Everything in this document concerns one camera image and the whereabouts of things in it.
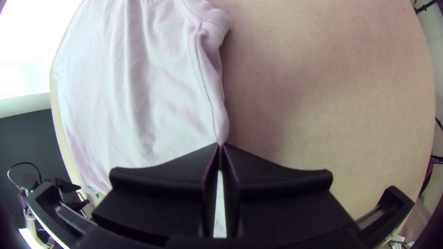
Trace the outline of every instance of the stitching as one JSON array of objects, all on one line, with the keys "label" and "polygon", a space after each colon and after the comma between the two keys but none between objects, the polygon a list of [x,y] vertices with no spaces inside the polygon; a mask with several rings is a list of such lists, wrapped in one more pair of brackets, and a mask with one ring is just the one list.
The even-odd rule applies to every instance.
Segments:
[{"label": "stitching", "polygon": [[197,32],[195,33],[195,36],[194,36],[194,49],[195,49],[195,54],[197,56],[198,71],[200,73],[200,78],[203,82],[204,90],[206,92],[206,96],[208,97],[209,104],[211,106],[212,129],[214,131],[214,136],[216,137],[216,140],[218,142],[218,137],[217,137],[217,133],[216,133],[216,125],[215,125],[215,121],[214,121],[214,107],[212,106],[212,101],[211,101],[211,98],[209,97],[208,89],[206,87],[206,82],[203,77],[203,69],[202,69],[202,65],[200,63],[200,54],[198,53],[198,49],[197,49],[197,34],[198,34],[198,31],[200,31],[202,28],[202,23],[203,23],[202,20],[200,20],[200,25],[198,26]]}]

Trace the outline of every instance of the bright window light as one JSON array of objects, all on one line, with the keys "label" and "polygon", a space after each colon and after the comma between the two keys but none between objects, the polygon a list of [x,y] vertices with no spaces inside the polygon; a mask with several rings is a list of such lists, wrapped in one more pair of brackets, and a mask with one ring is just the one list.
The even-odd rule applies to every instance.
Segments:
[{"label": "bright window light", "polygon": [[31,247],[31,249],[43,249],[43,247],[40,246],[37,241],[32,238],[31,233],[28,231],[27,228],[19,229],[18,232],[22,235],[23,239],[26,241],[29,247]]},{"label": "bright window light", "polygon": [[8,0],[0,13],[0,100],[49,92],[49,70],[81,0]]}]

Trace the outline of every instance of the fabric seam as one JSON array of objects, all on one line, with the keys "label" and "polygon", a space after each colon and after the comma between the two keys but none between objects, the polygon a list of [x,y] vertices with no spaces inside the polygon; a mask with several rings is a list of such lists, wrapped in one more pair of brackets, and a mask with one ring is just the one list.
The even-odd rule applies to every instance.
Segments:
[{"label": "fabric seam", "polygon": [[214,136],[216,137],[216,141],[218,142],[218,137],[217,137],[217,132],[216,132],[216,123],[215,123],[215,118],[214,118],[214,107],[212,105],[212,100],[211,100],[209,93],[208,93],[208,88],[206,87],[206,81],[204,80],[202,64],[200,61],[200,53],[198,52],[198,48],[197,48],[197,35],[202,28],[202,23],[203,23],[203,21],[200,20],[200,24],[198,26],[197,32],[194,35],[194,49],[195,49],[195,55],[197,57],[197,64],[198,64],[198,71],[200,74],[200,78],[202,80],[203,87],[206,92],[206,96],[208,97],[209,105],[211,106],[212,129],[214,131]]},{"label": "fabric seam", "polygon": [[196,14],[194,14],[194,13],[188,8],[188,6],[187,6],[186,3],[184,2],[184,0],[181,0],[181,5],[182,5],[182,8],[184,8],[184,10],[185,10],[186,13],[188,13],[189,15],[191,15],[192,17],[194,17],[195,19],[197,19],[199,22],[203,22],[203,23],[211,24],[211,25],[214,26],[218,31],[220,31],[221,33],[223,33],[222,29],[221,29],[218,25],[216,25],[216,24],[214,24],[214,23],[212,23],[212,22],[210,22],[210,21],[203,20],[203,19],[201,19],[201,17],[199,17],[199,16],[197,16]]}]

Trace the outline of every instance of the black curved frame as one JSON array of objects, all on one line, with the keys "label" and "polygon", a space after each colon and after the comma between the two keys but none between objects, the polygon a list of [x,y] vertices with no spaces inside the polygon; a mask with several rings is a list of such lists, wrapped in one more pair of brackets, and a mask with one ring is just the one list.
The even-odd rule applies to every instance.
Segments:
[{"label": "black curved frame", "polygon": [[[212,238],[217,172],[224,176],[227,238]],[[279,166],[216,143],[160,166],[115,168],[96,223],[62,203],[44,183],[27,199],[49,233],[68,248],[374,248],[413,202],[391,186],[357,221],[329,192],[332,173]]]}]

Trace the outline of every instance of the light pink fabric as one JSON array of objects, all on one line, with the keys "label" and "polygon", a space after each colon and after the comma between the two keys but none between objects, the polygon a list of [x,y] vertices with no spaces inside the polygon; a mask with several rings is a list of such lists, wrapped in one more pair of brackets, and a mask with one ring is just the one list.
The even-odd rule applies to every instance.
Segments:
[{"label": "light pink fabric", "polygon": [[225,142],[219,46],[226,14],[204,0],[85,0],[53,63],[84,189],[113,167],[155,166]]}]

